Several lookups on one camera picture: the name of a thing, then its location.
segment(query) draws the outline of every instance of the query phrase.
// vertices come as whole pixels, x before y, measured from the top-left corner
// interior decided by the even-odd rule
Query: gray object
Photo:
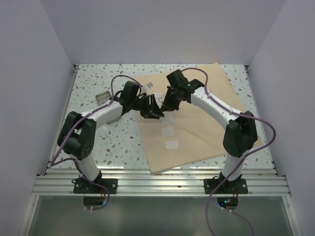
[[[111,96],[109,91],[101,92],[101,93],[99,93],[98,95],[95,96],[95,98],[97,100],[97,104],[99,106],[105,104],[111,97],[112,96]],[[114,123],[116,121],[119,121],[120,119],[121,119],[121,117],[112,119],[111,121],[107,122],[106,124],[112,124],[112,123]]]
[[[82,196],[41,196],[30,236],[208,236],[206,197],[118,197],[103,210],[84,211]],[[209,206],[219,236],[249,236],[248,224]],[[282,197],[240,197],[236,211],[251,219],[257,236],[292,236]],[[54,222],[52,230],[47,230]]]

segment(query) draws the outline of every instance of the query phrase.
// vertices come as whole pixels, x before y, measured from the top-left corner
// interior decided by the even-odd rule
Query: metal bracket
[[[116,194],[118,180],[116,178],[97,178],[95,183],[106,187],[110,194]],[[102,189],[87,182],[84,178],[77,178],[72,181],[74,183],[73,193],[76,194],[99,194]]]
[[[205,194],[210,194],[215,187],[221,183],[221,179],[218,178],[206,178],[203,180]],[[241,178],[236,184],[227,186],[222,185],[214,194],[235,194],[238,190],[238,194],[248,194],[248,188],[246,179]]]

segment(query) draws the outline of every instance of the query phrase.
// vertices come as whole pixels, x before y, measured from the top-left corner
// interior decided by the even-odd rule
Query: small white block
[[[152,84],[151,82],[148,82],[145,86],[146,86],[147,89],[149,90],[150,88],[153,87],[153,84]]]
[[[168,124],[173,122],[173,116],[169,112],[164,112],[164,117],[161,117],[159,121],[161,121],[162,124]]]
[[[177,140],[172,140],[172,141],[166,141],[165,142],[165,149],[166,150],[171,150],[171,149],[178,149],[179,148],[179,143]]]
[[[163,138],[175,135],[172,126],[161,129],[161,133]]]

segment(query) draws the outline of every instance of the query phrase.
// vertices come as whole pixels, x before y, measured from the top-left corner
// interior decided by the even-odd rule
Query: speckled surface
[[[95,95],[109,90],[110,80],[117,74],[126,74],[132,77],[147,74],[162,73],[182,67],[197,66],[196,64],[82,64],[74,82],[67,112],[89,111],[97,107]],[[227,74],[234,90],[247,110],[257,115],[253,95],[247,80],[243,65],[221,65]],[[114,82],[114,91],[121,90],[125,78],[117,78]],[[261,126],[257,126],[258,135],[264,141]],[[124,115],[120,121],[104,125],[96,131],[93,156],[98,167],[120,169],[148,169],[140,130],[136,121],[135,112]],[[61,153],[59,158],[67,155]],[[205,169],[223,168],[224,156],[215,157],[205,161],[194,162],[177,168]],[[75,168],[71,161],[63,162],[54,168]],[[244,168],[272,169],[269,150],[261,150],[249,156]]]

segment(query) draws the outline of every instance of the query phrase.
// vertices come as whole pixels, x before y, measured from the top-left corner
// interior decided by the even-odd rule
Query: purple cable
[[[226,108],[225,106],[223,106],[221,103],[219,103],[217,100],[215,100],[215,99],[209,94],[208,89],[207,89],[207,84],[208,84],[208,79],[209,79],[209,77],[208,77],[208,74],[207,74],[204,70],[199,69],[199,68],[195,68],[195,67],[188,67],[188,68],[183,69],[182,72],[184,72],[184,71],[186,71],[186,70],[198,70],[198,71],[202,72],[202,73],[206,76],[206,82],[205,82],[205,87],[204,87],[204,89],[205,89],[205,93],[207,94],[208,98],[210,98],[215,104],[217,104],[219,107],[221,107],[221,108],[224,109],[225,111],[230,112],[230,110],[229,110],[228,108]],[[276,130],[275,130],[275,128],[273,127],[273,125],[272,125],[271,123],[269,123],[268,121],[264,120],[264,119],[261,119],[261,118],[258,118],[258,117],[247,116],[247,115],[244,115],[244,114],[239,114],[239,113],[236,113],[236,112],[231,112],[231,113],[232,113],[233,115],[235,115],[235,116],[244,117],[244,118],[249,118],[249,119],[255,119],[255,120],[258,120],[258,121],[260,121],[260,122],[263,122],[263,123],[267,124],[267,125],[272,129],[272,131],[273,131],[273,137],[272,137],[272,139],[271,139],[267,144],[265,144],[265,145],[263,145],[263,146],[261,146],[261,147],[255,149],[255,150],[253,150],[253,151],[251,151],[251,152],[245,154],[245,155],[244,155],[244,158],[242,158],[242,160],[238,163],[238,165],[235,167],[235,169],[234,169],[233,171],[231,171],[231,173],[228,174],[228,175],[225,177],[225,179],[224,179],[222,182],[220,182],[220,184],[219,184],[216,188],[214,188],[214,189],[212,190],[212,192],[210,193],[210,195],[209,195],[209,197],[208,197],[208,200],[207,200],[207,203],[206,203],[206,212],[205,212],[205,213],[206,213],[206,221],[207,221],[208,228],[209,228],[209,230],[211,231],[211,233],[212,233],[214,236],[216,236],[216,233],[213,231],[213,229],[212,229],[212,227],[211,227],[211,225],[210,225],[209,214],[208,214],[209,203],[210,203],[210,200],[211,200],[212,195],[227,181],[227,179],[228,179],[235,171],[237,171],[237,169],[238,169],[238,168],[243,164],[243,162],[245,161],[245,158],[246,158],[246,157],[248,157],[249,155],[251,155],[251,154],[253,154],[253,153],[255,153],[255,152],[259,151],[259,150],[262,150],[262,149],[264,149],[265,147],[269,146],[271,143],[274,142],[274,140],[275,140],[275,138],[276,138],[276,135],[277,135]],[[237,213],[237,212],[234,212],[234,211],[232,211],[232,212],[233,212],[234,214],[240,216],[241,218],[243,218],[243,219],[248,223],[248,225],[249,225],[250,228],[251,228],[252,235],[254,236],[254,235],[255,235],[255,231],[254,231],[254,228],[253,228],[252,224],[250,223],[250,221],[249,221],[246,217],[244,217],[243,215],[241,215],[240,213]]]
[[[52,158],[52,160],[51,160],[51,162],[50,162],[50,166],[56,166],[56,165],[58,165],[58,164],[60,164],[60,163],[62,163],[62,162],[65,162],[65,161],[73,161],[74,164],[75,164],[75,167],[77,168],[77,170],[79,171],[79,173],[82,174],[83,178],[84,178],[88,183],[93,184],[93,185],[95,185],[95,186],[97,186],[97,187],[100,187],[100,188],[105,189],[106,193],[108,194],[107,201],[106,201],[101,207],[94,208],[93,210],[100,210],[100,209],[102,209],[104,206],[107,205],[107,203],[108,203],[108,201],[109,201],[109,196],[110,196],[108,189],[107,189],[105,186],[102,186],[102,185],[100,185],[100,184],[97,184],[97,183],[94,183],[94,182],[90,181],[90,180],[82,173],[82,171],[80,170],[79,166],[78,166],[77,163],[76,163],[76,159],[70,157],[70,158],[66,158],[66,159],[63,159],[63,160],[58,161],[58,162],[55,162],[55,161],[56,161],[57,157],[59,156],[59,154],[61,153],[63,147],[64,147],[65,144],[66,144],[66,142],[69,140],[71,134],[74,132],[75,128],[76,128],[82,121],[84,121],[85,119],[87,119],[90,115],[94,114],[95,112],[98,112],[98,111],[102,110],[102,109],[105,108],[105,107],[110,106],[110,105],[114,102],[113,82],[114,82],[114,80],[115,80],[116,78],[118,78],[118,77],[126,77],[126,78],[128,78],[128,79],[131,79],[131,80],[135,81],[138,85],[142,86],[138,81],[136,81],[134,78],[132,78],[132,77],[130,77],[130,76],[128,76],[128,75],[116,75],[116,76],[114,76],[114,77],[112,78],[111,83],[110,83],[110,87],[111,87],[111,100],[110,100],[110,102],[109,102],[108,104],[104,104],[104,105],[102,105],[102,106],[97,107],[96,109],[92,110],[91,113],[88,113],[87,115],[85,115],[84,117],[82,117],[81,119],[79,119],[79,120],[73,125],[73,127],[69,130],[68,134],[66,135],[65,139],[63,140],[62,144],[60,145],[59,149],[57,150],[57,152],[55,153],[55,155],[53,156],[53,158]]]

